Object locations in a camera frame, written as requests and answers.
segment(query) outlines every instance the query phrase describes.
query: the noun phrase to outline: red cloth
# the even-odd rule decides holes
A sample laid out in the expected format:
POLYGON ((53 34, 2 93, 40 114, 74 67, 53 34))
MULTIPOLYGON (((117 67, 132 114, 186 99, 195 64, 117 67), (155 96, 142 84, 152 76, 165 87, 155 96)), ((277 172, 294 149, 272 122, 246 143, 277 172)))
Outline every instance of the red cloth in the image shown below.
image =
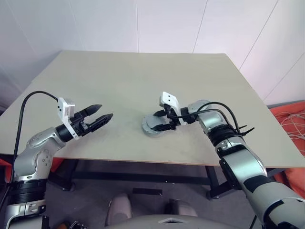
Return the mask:
MULTIPOLYGON (((299 117, 287 117, 290 114, 300 114, 305 112, 305 101, 304 102, 298 102, 294 104, 284 105, 280 107, 271 108, 270 111, 272 114, 276 117, 279 123, 285 124, 283 126, 283 129, 286 132, 292 132, 298 130, 304 134, 305 133, 305 127, 299 127, 293 125, 294 123, 301 123, 305 124, 305 120, 299 117)), ((301 154, 305 156, 305 140, 303 139, 293 139, 292 140, 296 147, 300 150, 301 154)), ((278 182, 281 182, 283 184, 286 184, 289 186, 293 191, 298 193, 300 196, 305 198, 305 168, 289 168, 286 169, 284 173, 276 174, 275 179, 278 182)))
MULTIPOLYGON (((55 172, 57 168, 61 165, 63 158, 54 158, 51 171, 55 172)), ((5 166, 5 181, 9 183, 11 175, 11 164, 0 159, 0 166, 5 166)))

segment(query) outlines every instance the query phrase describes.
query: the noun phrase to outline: robotic arm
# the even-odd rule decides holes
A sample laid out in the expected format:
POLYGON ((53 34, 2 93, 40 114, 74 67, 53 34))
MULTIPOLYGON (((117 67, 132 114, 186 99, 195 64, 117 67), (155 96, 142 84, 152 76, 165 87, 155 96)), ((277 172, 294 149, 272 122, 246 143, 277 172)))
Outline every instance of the robotic arm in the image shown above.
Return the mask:
POLYGON ((49 218, 41 213, 46 208, 44 195, 53 157, 66 142, 94 132, 110 121, 113 114, 103 115, 91 124, 84 122, 85 117, 101 106, 91 105, 74 113, 75 104, 68 99, 58 99, 58 115, 63 124, 34 135, 14 162, 15 176, 9 193, 5 229, 49 228, 49 218))
POLYGON ((221 103, 200 100, 180 108, 176 97, 163 92, 160 106, 164 109, 147 115, 142 128, 147 135, 156 136, 178 125, 198 121, 215 147, 229 184, 244 191, 262 225, 267 229, 305 228, 305 200, 287 186, 269 179, 262 161, 245 143, 243 136, 253 128, 240 133, 235 117, 236 129, 220 110, 210 109, 211 104, 221 103))

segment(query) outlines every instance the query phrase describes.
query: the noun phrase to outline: white cable bundle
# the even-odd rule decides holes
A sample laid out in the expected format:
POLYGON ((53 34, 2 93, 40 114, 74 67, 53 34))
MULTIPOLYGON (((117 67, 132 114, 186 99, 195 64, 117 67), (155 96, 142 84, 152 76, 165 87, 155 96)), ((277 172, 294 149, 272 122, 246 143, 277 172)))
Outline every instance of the white cable bundle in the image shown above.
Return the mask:
POLYGON ((295 123, 295 121, 294 121, 294 118, 301 118, 301 119, 305 120, 305 113, 291 114, 289 112, 281 112, 281 113, 277 114, 276 117, 283 116, 283 114, 289 114, 289 116, 281 122, 281 126, 284 127, 286 125, 294 125, 295 129, 296 129, 295 131, 291 131, 291 132, 286 131, 288 136, 292 140, 296 140, 296 139, 305 140, 305 123, 295 123))

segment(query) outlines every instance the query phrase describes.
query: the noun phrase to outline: silver arm segment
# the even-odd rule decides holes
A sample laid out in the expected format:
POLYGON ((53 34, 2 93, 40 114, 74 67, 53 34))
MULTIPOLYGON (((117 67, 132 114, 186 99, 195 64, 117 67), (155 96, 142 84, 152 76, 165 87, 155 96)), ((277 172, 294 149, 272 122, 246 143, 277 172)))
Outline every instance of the silver arm segment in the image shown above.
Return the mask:
MULTIPOLYGON (((223 125, 223 117, 217 112, 198 114, 197 120, 210 138, 213 128, 223 125)), ((215 150, 229 183, 242 189, 257 217, 267 228, 287 223, 305 228, 305 200, 287 186, 267 178, 260 158, 252 152, 241 136, 225 138, 215 150)))
POLYGON ((54 154, 65 145, 54 127, 34 135, 15 160, 14 181, 47 179, 54 154))
POLYGON ((37 193, 34 192, 33 195, 41 195, 41 198, 32 201, 31 194, 29 194, 22 203, 12 202, 9 204, 5 215, 5 229, 27 228, 27 225, 30 225, 28 228, 34 228, 34 225, 42 225, 43 222, 49 220, 45 216, 39 216, 23 219, 18 223, 11 223, 16 217, 37 215, 45 211, 45 199, 43 198, 45 190, 41 191, 39 187, 45 187, 54 154, 64 146, 65 143, 59 138, 54 127, 34 135, 27 142, 25 150, 18 155, 14 163, 14 182, 24 185, 35 184, 37 193))

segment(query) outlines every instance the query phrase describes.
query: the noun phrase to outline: beige table surface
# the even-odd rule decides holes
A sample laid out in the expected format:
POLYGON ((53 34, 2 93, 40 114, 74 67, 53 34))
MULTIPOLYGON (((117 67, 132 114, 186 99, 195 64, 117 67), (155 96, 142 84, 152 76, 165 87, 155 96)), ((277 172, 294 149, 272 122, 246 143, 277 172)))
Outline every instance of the beige table surface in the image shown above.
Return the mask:
MULTIPOLYGON (((167 91, 182 107, 200 99, 227 104, 240 126, 255 127, 245 140, 266 167, 305 165, 304 157, 225 54, 64 51, 0 117, 0 153, 13 153, 20 105, 36 90, 72 99, 77 111, 103 104, 88 122, 114 113, 103 128, 68 142, 58 157, 218 165, 199 123, 179 126, 159 138, 142 132, 143 117, 161 110, 159 97, 167 91)), ((55 101, 42 94, 28 101, 19 153, 32 135, 61 124, 56 109, 55 101)))

